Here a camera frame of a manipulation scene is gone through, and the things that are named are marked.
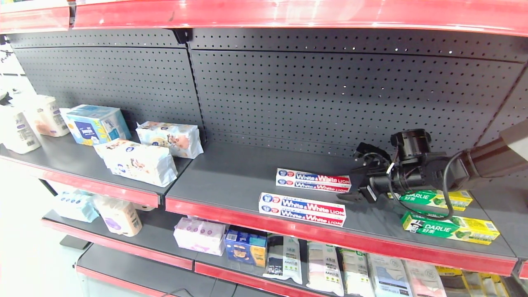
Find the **green toothpaste box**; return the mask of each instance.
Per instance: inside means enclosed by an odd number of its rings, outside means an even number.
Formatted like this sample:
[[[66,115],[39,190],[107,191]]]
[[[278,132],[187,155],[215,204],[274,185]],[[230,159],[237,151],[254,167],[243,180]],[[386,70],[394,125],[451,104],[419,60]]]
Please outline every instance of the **green toothpaste box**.
[[[427,212],[428,215],[442,215]],[[453,216],[450,220],[435,221],[408,211],[401,219],[403,229],[412,233],[489,245],[501,233],[493,222]]]
[[[460,211],[464,211],[471,201],[473,201],[473,198],[467,191],[450,192],[449,199],[451,200],[453,209]],[[442,191],[436,190],[418,191],[413,194],[403,195],[400,197],[400,201],[432,207],[447,208],[444,194]]]

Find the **darlie toothpaste box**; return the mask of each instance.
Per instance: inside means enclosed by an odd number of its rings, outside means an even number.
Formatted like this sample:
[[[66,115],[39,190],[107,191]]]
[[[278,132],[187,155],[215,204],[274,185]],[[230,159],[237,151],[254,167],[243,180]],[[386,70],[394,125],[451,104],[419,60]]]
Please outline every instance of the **darlie toothpaste box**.
[[[270,193],[260,194],[259,212],[332,226],[343,226],[346,219],[344,205]]]
[[[280,187],[347,193],[350,191],[350,178],[345,175],[331,177],[304,171],[278,168],[275,177],[275,185]]]

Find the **gray metal shelf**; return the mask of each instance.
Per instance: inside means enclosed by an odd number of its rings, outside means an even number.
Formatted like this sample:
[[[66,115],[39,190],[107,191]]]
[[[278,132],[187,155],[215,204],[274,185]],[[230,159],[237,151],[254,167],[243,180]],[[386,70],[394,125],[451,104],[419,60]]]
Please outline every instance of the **gray metal shelf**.
[[[343,203],[329,192],[276,187],[275,174],[278,167],[320,173],[346,172],[353,162],[342,157],[211,142],[205,153],[198,156],[171,187],[166,195],[166,207],[168,211],[369,253],[471,271],[511,273],[517,259],[503,237],[485,246],[412,234],[403,230],[401,216],[390,205],[362,207],[347,204],[343,228],[258,213],[261,192]],[[477,203],[457,214],[489,219]]]

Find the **white floor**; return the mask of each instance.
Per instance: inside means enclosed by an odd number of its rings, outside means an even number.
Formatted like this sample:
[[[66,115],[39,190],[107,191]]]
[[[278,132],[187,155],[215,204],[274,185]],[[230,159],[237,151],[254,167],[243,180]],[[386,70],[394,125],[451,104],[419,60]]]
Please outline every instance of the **white floor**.
[[[0,161],[0,296],[144,296],[77,275],[82,251],[59,245],[64,234],[40,223],[51,199],[38,179]]]

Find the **blue box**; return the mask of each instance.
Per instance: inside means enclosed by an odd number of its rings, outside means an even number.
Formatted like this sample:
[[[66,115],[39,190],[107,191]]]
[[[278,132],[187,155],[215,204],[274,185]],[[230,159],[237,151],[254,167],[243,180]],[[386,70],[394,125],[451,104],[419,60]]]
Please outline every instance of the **blue box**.
[[[131,138],[119,108],[83,104],[61,109],[61,114],[79,144],[97,145],[116,138]]]
[[[267,233],[231,227],[225,235],[228,258],[246,264],[266,267]]]

